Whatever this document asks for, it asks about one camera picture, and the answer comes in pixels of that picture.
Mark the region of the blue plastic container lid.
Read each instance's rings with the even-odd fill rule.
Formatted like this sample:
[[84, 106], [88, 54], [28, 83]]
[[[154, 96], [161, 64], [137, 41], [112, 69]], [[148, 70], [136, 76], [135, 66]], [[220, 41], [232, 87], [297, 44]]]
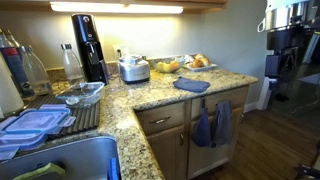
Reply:
[[7, 118], [0, 124], [4, 134], [58, 134], [71, 126], [76, 118], [65, 104], [44, 104], [39, 109], [28, 108], [18, 116]]

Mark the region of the large clear carafe bottle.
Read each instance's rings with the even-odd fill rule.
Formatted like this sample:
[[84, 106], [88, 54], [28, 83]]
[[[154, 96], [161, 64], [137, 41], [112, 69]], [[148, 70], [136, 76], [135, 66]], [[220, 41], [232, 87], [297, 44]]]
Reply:
[[34, 92], [39, 96], [51, 94], [52, 87], [48, 74], [40, 59], [34, 54], [32, 46], [21, 46], [20, 50], [23, 69]]

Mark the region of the under-cabinet light strip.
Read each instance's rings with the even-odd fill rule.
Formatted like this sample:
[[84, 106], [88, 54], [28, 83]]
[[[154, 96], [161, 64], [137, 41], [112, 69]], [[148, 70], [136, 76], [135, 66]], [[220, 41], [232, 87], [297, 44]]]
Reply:
[[84, 2], [51, 2], [51, 9], [57, 12], [94, 12], [126, 14], [181, 14], [181, 6], [84, 3]]

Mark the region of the clear soda bottle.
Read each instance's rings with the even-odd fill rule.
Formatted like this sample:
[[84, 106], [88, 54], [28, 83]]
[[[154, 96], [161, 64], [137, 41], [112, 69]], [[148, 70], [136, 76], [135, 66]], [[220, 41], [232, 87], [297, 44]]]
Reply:
[[82, 66], [70, 44], [62, 44], [63, 64], [67, 80], [71, 85], [85, 81]]

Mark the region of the white plate with bread rolls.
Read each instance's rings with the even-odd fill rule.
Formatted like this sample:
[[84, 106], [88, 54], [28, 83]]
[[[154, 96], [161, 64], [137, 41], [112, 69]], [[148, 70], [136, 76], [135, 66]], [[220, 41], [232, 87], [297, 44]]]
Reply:
[[216, 67], [216, 64], [213, 64], [203, 54], [184, 55], [183, 59], [184, 59], [183, 67], [192, 72], [208, 71]]

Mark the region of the green sponge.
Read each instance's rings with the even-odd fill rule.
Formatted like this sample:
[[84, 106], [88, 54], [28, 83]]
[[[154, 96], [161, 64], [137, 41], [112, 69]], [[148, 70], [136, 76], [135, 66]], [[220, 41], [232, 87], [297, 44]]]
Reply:
[[59, 165], [48, 163], [41, 168], [16, 176], [13, 180], [62, 180], [65, 174], [65, 170]]

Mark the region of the white paper towel roll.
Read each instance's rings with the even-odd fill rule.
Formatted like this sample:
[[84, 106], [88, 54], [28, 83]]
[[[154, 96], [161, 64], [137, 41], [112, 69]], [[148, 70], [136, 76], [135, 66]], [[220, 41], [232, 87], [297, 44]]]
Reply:
[[7, 65], [0, 55], [0, 110], [1, 116], [21, 110], [24, 102], [10, 76]]

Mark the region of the blue hanging pot holder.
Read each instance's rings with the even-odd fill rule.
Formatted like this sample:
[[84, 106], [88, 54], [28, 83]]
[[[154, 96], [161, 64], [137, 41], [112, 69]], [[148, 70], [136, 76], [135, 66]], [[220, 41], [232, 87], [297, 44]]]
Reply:
[[193, 127], [191, 139], [199, 147], [210, 145], [211, 133], [208, 121], [208, 112], [205, 106], [205, 100], [201, 100], [201, 117]]

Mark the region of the wooden drawer front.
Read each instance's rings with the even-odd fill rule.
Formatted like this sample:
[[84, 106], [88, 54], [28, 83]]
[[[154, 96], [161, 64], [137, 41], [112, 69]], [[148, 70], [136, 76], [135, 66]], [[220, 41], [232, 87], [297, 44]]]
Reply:
[[136, 116], [146, 135], [167, 130], [184, 122], [185, 103], [175, 103], [167, 106], [148, 109], [136, 113]]

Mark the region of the clear glass baking dish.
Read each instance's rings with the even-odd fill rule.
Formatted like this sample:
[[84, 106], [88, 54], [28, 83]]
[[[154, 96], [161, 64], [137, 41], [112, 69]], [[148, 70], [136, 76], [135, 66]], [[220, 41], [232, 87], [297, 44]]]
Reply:
[[56, 94], [55, 98], [66, 104], [68, 107], [90, 107], [101, 98], [103, 82], [81, 82]]

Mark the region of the silver kitchen appliance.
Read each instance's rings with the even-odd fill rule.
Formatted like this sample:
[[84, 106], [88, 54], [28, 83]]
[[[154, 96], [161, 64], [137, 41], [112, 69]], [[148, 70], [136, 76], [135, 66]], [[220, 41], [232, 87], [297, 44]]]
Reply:
[[127, 55], [119, 59], [120, 77], [126, 84], [150, 80], [149, 63], [140, 55]]

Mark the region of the blue oven mitten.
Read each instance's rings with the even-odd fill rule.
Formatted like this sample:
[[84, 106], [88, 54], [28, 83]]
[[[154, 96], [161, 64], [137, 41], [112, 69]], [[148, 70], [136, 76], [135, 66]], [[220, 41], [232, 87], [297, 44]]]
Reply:
[[179, 77], [173, 82], [173, 85], [177, 89], [195, 93], [204, 92], [210, 86], [208, 82], [191, 80], [184, 77]]

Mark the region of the black soda maker machine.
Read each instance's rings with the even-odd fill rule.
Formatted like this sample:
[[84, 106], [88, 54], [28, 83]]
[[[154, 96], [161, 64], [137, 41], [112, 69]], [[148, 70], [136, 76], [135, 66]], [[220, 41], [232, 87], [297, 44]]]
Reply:
[[73, 14], [71, 19], [78, 52], [87, 80], [89, 82], [101, 81], [107, 85], [108, 71], [94, 17], [91, 14]]

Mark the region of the black ribbed drying mat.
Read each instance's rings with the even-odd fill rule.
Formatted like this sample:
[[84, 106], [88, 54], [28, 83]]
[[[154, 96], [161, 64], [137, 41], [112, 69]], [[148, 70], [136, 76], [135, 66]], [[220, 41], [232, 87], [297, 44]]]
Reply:
[[[34, 101], [27, 102], [27, 107], [39, 108], [43, 104], [61, 104], [61, 101], [57, 100], [54, 95], [38, 96]], [[100, 102], [90, 107], [71, 108], [71, 115], [75, 117], [73, 124], [62, 128], [58, 134], [51, 134], [49, 136], [50, 139], [62, 138], [96, 129], [100, 122]]]

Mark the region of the wall power outlet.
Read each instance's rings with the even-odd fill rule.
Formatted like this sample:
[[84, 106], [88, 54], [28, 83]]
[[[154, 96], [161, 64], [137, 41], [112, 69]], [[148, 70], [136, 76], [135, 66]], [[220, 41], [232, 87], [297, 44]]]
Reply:
[[126, 45], [114, 45], [113, 51], [116, 59], [124, 59], [130, 54], [129, 47]]

